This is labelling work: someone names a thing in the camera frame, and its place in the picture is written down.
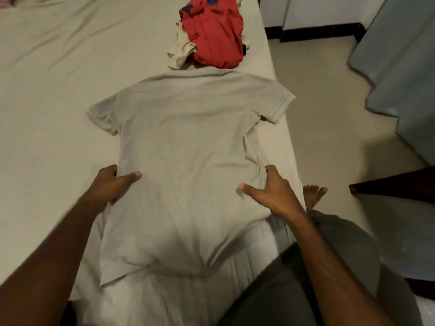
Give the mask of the red garment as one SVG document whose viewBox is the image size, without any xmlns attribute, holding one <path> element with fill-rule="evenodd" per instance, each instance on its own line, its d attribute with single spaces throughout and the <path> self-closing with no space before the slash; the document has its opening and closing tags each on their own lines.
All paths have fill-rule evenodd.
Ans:
<svg viewBox="0 0 435 326">
<path fill-rule="evenodd" d="M 242 62 L 247 47 L 237 0 L 190 0 L 179 14 L 183 31 L 196 46 L 189 63 L 234 69 Z"/>
</svg>

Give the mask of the person's right hand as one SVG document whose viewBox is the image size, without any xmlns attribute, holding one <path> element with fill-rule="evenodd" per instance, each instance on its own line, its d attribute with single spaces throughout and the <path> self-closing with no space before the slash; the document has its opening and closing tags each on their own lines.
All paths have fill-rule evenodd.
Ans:
<svg viewBox="0 0 435 326">
<path fill-rule="evenodd" d="M 289 181 L 281 177 L 274 165 L 265 166 L 266 184 L 269 197 L 268 204 L 261 204 L 272 213 L 281 216 L 286 220 L 292 220 L 297 216 L 305 214 L 301 203 L 291 188 Z"/>
</svg>

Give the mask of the grey polo shirt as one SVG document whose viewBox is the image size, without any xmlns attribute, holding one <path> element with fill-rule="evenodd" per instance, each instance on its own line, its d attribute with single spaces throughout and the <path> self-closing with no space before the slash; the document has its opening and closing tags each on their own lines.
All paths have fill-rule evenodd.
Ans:
<svg viewBox="0 0 435 326">
<path fill-rule="evenodd" d="M 293 99 L 276 80 L 206 67 L 147 78 L 91 106 L 90 121 L 120 137 L 117 175 L 142 174 L 110 209 L 100 285 L 145 268 L 217 269 L 270 215 L 238 185 L 264 188 L 258 123 L 278 123 Z"/>
</svg>

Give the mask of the cream garment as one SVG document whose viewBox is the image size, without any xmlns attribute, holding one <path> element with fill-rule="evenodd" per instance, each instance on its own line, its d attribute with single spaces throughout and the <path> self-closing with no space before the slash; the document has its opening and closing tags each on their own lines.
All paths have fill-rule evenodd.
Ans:
<svg viewBox="0 0 435 326">
<path fill-rule="evenodd" d="M 176 43 L 167 52 L 169 57 L 168 67 L 172 70 L 180 70 L 188 57 L 197 52 L 197 46 L 189 39 L 181 21 L 176 23 L 175 32 Z"/>
</svg>

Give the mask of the bed with beige sheet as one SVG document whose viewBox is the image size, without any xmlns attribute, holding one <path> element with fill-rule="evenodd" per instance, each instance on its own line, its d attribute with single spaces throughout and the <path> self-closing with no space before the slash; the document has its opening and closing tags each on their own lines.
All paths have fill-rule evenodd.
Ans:
<svg viewBox="0 0 435 326">
<path fill-rule="evenodd" d="M 119 140 L 89 107 L 169 70 L 190 0 L 19 0 L 0 10 L 0 284 L 44 240 Z M 136 273 L 99 286 L 97 217 L 70 300 L 77 326 L 215 325 L 294 241 L 278 217 L 254 225 L 206 278 Z"/>
</svg>

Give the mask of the person's right forearm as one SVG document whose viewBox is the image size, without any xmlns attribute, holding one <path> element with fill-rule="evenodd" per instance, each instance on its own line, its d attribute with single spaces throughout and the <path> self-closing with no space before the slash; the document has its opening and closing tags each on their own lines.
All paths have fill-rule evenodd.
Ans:
<svg viewBox="0 0 435 326">
<path fill-rule="evenodd" d="M 325 326 L 396 326 L 303 209 L 284 219 L 300 247 Z"/>
</svg>

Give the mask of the person's left forearm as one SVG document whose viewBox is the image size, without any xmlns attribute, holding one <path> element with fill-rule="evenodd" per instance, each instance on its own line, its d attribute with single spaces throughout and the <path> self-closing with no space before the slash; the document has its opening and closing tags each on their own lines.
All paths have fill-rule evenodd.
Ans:
<svg viewBox="0 0 435 326">
<path fill-rule="evenodd" d="M 0 326 L 58 326 L 95 218 L 108 201 L 81 197 L 0 285 Z"/>
</svg>

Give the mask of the blue curtain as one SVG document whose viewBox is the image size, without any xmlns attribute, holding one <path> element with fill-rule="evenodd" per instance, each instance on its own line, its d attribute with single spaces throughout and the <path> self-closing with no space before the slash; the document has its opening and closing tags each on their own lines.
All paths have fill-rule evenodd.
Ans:
<svg viewBox="0 0 435 326">
<path fill-rule="evenodd" d="M 385 0 L 349 65 L 373 85 L 366 109 L 435 165 L 435 0 Z"/>
</svg>

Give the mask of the person's left hand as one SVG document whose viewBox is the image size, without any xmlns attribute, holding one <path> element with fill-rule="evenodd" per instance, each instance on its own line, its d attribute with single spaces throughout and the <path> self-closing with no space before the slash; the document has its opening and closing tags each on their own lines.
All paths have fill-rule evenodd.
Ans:
<svg viewBox="0 0 435 326">
<path fill-rule="evenodd" d="M 121 176 L 117 175 L 117 170 L 116 164 L 100 169 L 90 187 L 79 198 L 80 204 L 100 214 L 109 203 L 115 203 L 119 199 L 115 197 L 115 177 Z"/>
</svg>

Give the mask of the person's bare foot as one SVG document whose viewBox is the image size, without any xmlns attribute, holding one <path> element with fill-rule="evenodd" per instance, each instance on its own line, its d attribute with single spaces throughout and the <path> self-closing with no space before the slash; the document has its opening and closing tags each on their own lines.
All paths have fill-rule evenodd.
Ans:
<svg viewBox="0 0 435 326">
<path fill-rule="evenodd" d="M 318 204 L 327 191 L 328 189 L 326 187 L 320 187 L 317 185 L 303 186 L 303 197 L 306 210 L 313 210 L 313 208 Z"/>
</svg>

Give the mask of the black skirting board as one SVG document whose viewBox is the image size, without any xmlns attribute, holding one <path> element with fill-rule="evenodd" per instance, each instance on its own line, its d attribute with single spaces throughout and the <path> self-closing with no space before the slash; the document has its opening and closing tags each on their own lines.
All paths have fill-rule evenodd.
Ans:
<svg viewBox="0 0 435 326">
<path fill-rule="evenodd" d="M 359 43 L 366 32 L 367 29 L 365 26 L 359 22 L 286 30 L 282 29 L 280 26 L 271 26 L 265 28 L 265 33 L 268 40 L 279 39 L 281 43 L 347 36 L 354 37 Z"/>
</svg>

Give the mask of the dark wooden furniture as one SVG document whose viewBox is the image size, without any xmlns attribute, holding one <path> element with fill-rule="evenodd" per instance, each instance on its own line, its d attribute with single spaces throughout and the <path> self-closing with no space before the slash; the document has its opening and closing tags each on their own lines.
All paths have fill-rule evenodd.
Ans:
<svg viewBox="0 0 435 326">
<path fill-rule="evenodd" d="M 351 194 L 395 197 L 435 205 L 435 166 L 349 185 Z"/>
</svg>

